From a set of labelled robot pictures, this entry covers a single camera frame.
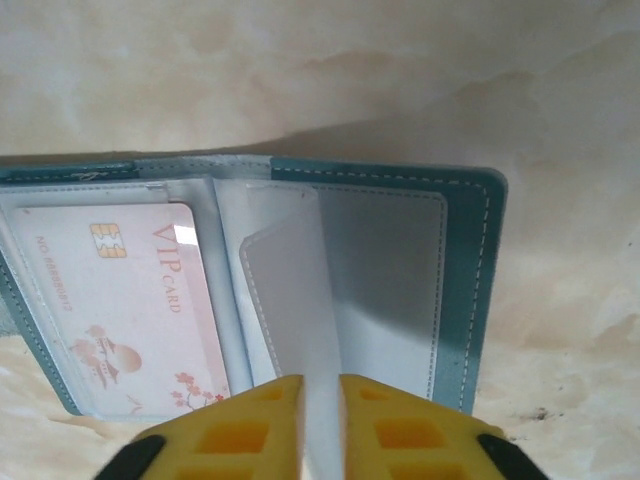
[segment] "wallet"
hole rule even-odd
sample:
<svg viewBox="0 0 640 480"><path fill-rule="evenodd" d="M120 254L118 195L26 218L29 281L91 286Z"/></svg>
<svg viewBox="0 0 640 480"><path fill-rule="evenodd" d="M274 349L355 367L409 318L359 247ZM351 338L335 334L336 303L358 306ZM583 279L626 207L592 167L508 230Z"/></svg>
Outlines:
<svg viewBox="0 0 640 480"><path fill-rule="evenodd" d="M5 167L4 333L69 412L107 420L164 421L288 374L316 412L340 373L470 412L505 197L481 168L208 153Z"/></svg>

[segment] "table surface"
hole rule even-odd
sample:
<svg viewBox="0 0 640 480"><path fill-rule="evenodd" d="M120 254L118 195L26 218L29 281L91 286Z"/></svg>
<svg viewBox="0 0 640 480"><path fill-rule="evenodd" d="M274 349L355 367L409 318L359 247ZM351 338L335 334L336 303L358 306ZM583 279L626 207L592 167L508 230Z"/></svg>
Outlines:
<svg viewBox="0 0 640 480"><path fill-rule="evenodd" d="M510 183L475 414L554 479L640 478L640 2L0 1L0 154L223 147ZM0 338L0 479L141 426Z"/></svg>

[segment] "pink illustration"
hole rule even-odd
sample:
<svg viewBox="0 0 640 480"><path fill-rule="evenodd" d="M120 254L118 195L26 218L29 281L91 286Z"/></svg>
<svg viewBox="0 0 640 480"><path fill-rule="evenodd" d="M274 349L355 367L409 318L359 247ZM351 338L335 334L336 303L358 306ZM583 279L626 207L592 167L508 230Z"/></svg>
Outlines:
<svg viewBox="0 0 640 480"><path fill-rule="evenodd" d="M184 389L186 390L186 396L184 393L178 392L176 390L171 392L170 395L175 399L175 404L177 407L185 407L190 410L196 410L197 408L206 407L207 405L211 405L212 403L224 400L224 397L222 395L214 395L211 392L202 391L200 387L195 384L194 378L185 372L176 373L176 381L179 384L184 385Z"/></svg>
<svg viewBox="0 0 640 480"><path fill-rule="evenodd" d="M129 412L129 415L134 415L138 410L142 409L142 403L133 398L131 395L127 395L127 400L133 404L133 408Z"/></svg>
<svg viewBox="0 0 640 480"><path fill-rule="evenodd" d="M110 382L118 383L120 373L133 373L142 366L142 358L138 352L127 345L111 341L103 327L92 325L86 333L91 340L78 339L70 350L105 389Z"/></svg>

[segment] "teal leather cover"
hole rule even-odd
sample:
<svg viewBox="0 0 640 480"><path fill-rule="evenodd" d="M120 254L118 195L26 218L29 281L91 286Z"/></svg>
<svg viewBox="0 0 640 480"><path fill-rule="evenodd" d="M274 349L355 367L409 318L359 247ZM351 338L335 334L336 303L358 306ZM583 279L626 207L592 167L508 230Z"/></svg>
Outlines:
<svg viewBox="0 0 640 480"><path fill-rule="evenodd" d="M506 181L493 170L445 166L371 165L295 158L175 154L102 163L16 167L0 170L0 185L180 178L272 179L285 182L430 192L446 200L446 244L433 399L471 412L491 287L495 272ZM23 335L65 407L78 414L15 279L0 258L0 294L14 323L0 334Z"/></svg>

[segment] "white marble background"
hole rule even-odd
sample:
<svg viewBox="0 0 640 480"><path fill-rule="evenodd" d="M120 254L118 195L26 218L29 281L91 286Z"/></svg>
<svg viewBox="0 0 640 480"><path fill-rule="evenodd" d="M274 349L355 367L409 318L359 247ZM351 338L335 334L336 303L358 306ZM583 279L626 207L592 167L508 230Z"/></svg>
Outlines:
<svg viewBox="0 0 640 480"><path fill-rule="evenodd" d="M475 414L555 479L640 478L640 1L0 0L0 154L492 166L510 197ZM0 479L139 429L0 339Z"/></svg>

